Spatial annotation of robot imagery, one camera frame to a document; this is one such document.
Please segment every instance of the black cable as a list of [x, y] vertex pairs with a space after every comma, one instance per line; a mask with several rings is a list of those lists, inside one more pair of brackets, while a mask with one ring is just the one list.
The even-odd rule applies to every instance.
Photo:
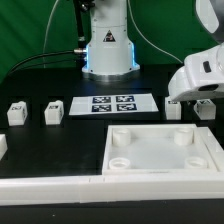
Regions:
[[42, 63], [33, 64], [33, 65], [25, 66], [25, 67], [22, 67], [22, 68], [18, 68], [16, 70], [14, 70], [13, 72], [17, 72], [17, 71], [21, 71], [21, 70], [25, 70], [25, 69], [32, 68], [32, 67], [41, 66], [41, 65], [50, 65], [50, 64], [61, 63], [61, 62], [69, 62], [69, 61], [75, 61], [75, 59], [65, 59], [65, 60], [60, 60], [60, 61], [42, 62]]
[[75, 18], [76, 18], [76, 26], [77, 26], [77, 33], [78, 33], [78, 47], [85, 48], [86, 47], [86, 40], [83, 31], [82, 25], [82, 16], [79, 7], [79, 0], [73, 0], [73, 5], [75, 9]]
[[43, 58], [43, 57], [53, 57], [53, 56], [58, 56], [58, 55], [67, 55], [67, 54], [75, 54], [74, 51], [61, 51], [61, 52], [54, 52], [54, 53], [46, 53], [46, 54], [39, 54], [39, 55], [35, 55], [33, 57], [27, 58], [19, 63], [17, 63], [16, 65], [14, 65], [6, 74], [6, 76], [10, 76], [11, 73], [13, 73], [18, 67], [20, 67], [21, 65], [29, 62], [29, 61], [33, 61], [35, 59], [38, 58]]

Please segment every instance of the circular recess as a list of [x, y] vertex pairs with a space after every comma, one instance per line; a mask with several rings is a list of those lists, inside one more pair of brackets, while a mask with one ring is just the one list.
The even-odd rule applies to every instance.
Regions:
[[109, 162], [109, 168], [111, 170], [125, 170], [129, 169], [131, 166], [131, 162], [125, 158], [115, 158]]
[[189, 157], [185, 160], [186, 169], [207, 169], [208, 163], [200, 157]]

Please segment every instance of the white box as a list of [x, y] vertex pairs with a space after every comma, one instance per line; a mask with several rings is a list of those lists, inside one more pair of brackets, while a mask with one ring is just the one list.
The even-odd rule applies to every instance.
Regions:
[[197, 100], [194, 111], [201, 120], [214, 120], [216, 117], [216, 105], [209, 99]]
[[0, 135], [0, 160], [5, 155], [7, 149], [8, 147], [7, 147], [5, 135]]
[[62, 101], [50, 102], [44, 111], [46, 125], [59, 125], [64, 116]]
[[181, 120], [181, 104], [173, 102], [170, 97], [165, 98], [165, 112], [167, 120]]
[[25, 102], [13, 103], [7, 112], [9, 126], [24, 125], [27, 114]]

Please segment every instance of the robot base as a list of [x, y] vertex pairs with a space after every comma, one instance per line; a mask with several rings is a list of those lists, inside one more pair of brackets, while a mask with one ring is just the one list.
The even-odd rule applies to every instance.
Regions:
[[130, 79], [134, 79], [140, 76], [140, 69], [138, 70], [132, 70], [125, 74], [119, 74], [119, 75], [97, 75], [93, 73], [87, 73], [83, 72], [83, 78], [84, 79], [90, 79], [97, 82], [121, 82], [121, 81], [127, 81]]

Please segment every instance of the white tray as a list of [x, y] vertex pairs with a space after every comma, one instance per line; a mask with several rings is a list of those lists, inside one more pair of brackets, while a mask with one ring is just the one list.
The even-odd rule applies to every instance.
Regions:
[[[175, 143], [174, 136], [178, 129], [193, 131], [192, 144], [181, 146]], [[110, 126], [102, 173], [103, 175], [125, 175], [218, 172], [221, 169], [221, 164], [224, 165], [224, 160], [218, 167], [199, 130], [196, 125], [191, 124]], [[131, 136], [130, 143], [124, 143], [126, 145], [121, 147], [115, 145], [118, 143], [114, 143], [116, 141], [114, 135], [119, 131], [121, 136], [118, 136], [118, 140], [121, 141], [121, 144], [127, 135], [129, 138]]]

